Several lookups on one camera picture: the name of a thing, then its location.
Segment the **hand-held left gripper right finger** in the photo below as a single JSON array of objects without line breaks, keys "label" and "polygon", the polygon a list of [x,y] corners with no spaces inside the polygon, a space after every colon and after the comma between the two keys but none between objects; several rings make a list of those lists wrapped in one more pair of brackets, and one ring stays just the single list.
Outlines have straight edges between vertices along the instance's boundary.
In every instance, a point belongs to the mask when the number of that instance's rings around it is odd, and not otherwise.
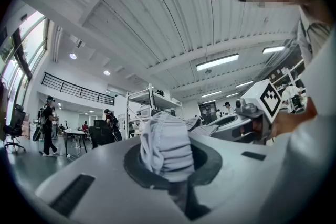
[{"label": "hand-held left gripper right finger", "polygon": [[196,220],[211,212],[210,208],[199,203],[194,191],[194,187],[189,182],[186,183],[184,212],[189,220]]}]

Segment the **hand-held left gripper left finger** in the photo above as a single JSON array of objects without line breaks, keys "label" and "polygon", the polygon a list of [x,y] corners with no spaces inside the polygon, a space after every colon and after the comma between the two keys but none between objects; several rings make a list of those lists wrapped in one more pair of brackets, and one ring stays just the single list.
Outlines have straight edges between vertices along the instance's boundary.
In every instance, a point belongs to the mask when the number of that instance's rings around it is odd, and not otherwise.
[{"label": "hand-held left gripper left finger", "polygon": [[170,183],[168,192],[174,203],[185,213],[188,199],[187,181]]}]

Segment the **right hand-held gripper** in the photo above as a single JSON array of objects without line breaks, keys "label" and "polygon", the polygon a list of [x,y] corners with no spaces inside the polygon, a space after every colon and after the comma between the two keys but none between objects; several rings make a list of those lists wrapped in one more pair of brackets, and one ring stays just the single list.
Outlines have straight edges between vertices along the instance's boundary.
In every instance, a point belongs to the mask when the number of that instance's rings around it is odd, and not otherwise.
[{"label": "right hand-held gripper", "polygon": [[272,124],[280,110],[282,98],[269,79],[255,83],[236,100],[236,113],[245,117],[247,123],[239,128],[240,136],[235,142],[273,145]]}]

